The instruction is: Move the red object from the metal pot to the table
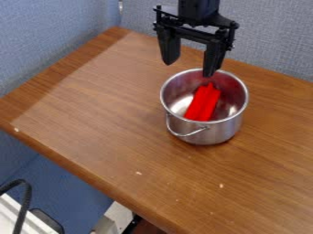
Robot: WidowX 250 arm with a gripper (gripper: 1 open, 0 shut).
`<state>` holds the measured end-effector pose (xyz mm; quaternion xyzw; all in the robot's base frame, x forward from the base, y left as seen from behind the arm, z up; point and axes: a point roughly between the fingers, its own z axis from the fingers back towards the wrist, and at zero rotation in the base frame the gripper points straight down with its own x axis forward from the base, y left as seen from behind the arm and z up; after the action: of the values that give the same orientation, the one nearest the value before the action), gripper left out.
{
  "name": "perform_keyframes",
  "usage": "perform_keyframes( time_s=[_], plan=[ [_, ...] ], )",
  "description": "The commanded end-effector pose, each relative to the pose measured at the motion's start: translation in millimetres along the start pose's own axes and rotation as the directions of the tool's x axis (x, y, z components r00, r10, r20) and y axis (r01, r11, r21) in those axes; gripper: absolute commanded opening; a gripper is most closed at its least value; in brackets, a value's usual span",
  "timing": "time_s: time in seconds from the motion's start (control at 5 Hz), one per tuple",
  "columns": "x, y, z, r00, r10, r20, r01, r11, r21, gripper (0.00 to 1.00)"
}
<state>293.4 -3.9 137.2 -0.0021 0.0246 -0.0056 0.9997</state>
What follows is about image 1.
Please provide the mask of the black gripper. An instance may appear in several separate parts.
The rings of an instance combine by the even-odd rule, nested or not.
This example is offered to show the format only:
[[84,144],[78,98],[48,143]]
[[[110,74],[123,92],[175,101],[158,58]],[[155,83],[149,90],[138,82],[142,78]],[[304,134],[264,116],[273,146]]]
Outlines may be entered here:
[[154,7],[154,30],[158,35],[163,63],[179,58],[181,39],[206,44],[203,76],[211,77],[221,68],[226,50],[236,41],[238,23],[219,13],[219,4],[178,4]]

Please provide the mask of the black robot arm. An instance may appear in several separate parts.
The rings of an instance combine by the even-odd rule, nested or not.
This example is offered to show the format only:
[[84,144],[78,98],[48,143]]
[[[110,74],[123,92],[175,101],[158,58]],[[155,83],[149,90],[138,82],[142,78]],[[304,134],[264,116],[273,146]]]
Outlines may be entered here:
[[203,76],[221,68],[225,54],[234,48],[238,23],[219,14],[221,0],[178,0],[178,6],[154,7],[154,30],[163,63],[171,65],[181,55],[181,40],[206,46]]

